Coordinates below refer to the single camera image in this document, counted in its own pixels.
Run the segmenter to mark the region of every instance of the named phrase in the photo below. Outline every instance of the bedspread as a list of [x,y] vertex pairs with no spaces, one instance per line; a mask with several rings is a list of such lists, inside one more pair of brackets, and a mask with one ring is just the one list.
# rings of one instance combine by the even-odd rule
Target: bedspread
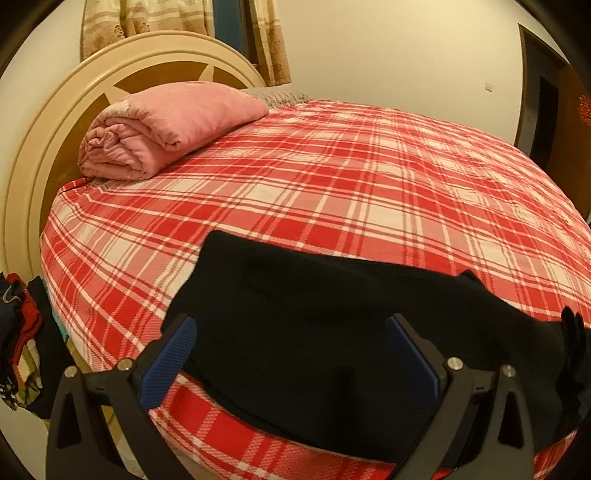
[[[540,321],[591,319],[591,230],[529,158],[484,132],[328,100],[282,108],[153,179],[63,187],[42,236],[51,300],[95,370],[160,335],[212,229],[458,275]],[[257,431],[179,375],[150,412],[223,478],[378,480],[391,466]],[[572,435],[536,457],[544,478]]]

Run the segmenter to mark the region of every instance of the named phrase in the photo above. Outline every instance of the pile of clothes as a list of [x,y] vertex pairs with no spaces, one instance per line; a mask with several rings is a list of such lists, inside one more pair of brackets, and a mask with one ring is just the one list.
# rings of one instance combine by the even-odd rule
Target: pile of clothes
[[0,398],[49,419],[61,375],[74,365],[40,277],[0,273]]

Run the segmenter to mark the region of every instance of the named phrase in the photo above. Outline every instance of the red clothing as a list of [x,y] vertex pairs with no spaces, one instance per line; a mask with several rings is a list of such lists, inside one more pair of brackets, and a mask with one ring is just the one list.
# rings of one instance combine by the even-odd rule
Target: red clothing
[[25,299],[21,304],[21,313],[23,319],[21,333],[12,353],[12,363],[14,365],[18,365],[18,361],[22,355],[22,349],[27,344],[27,342],[37,334],[39,328],[41,327],[41,315],[39,315],[37,304],[35,303],[35,300],[33,300],[33,297],[31,297],[31,294],[27,289],[27,285],[25,285],[25,283],[21,280],[21,277],[19,277],[16,273],[11,273],[6,277],[6,280],[9,282],[18,281],[21,284],[22,291],[25,294]]

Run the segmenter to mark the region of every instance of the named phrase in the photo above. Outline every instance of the beige patterned curtain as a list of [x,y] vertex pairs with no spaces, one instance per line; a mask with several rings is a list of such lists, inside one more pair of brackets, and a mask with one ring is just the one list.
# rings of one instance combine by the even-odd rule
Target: beige patterned curtain
[[86,0],[82,59],[123,38],[154,30],[215,36],[213,0]]
[[277,0],[250,0],[259,70],[268,86],[291,82]]

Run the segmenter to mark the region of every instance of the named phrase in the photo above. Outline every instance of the doorway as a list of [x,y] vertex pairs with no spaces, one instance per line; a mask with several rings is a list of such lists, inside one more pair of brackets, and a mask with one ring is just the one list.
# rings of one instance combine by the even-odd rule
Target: doorway
[[556,131],[559,74],[568,63],[521,24],[519,31],[524,71],[515,146],[546,170]]

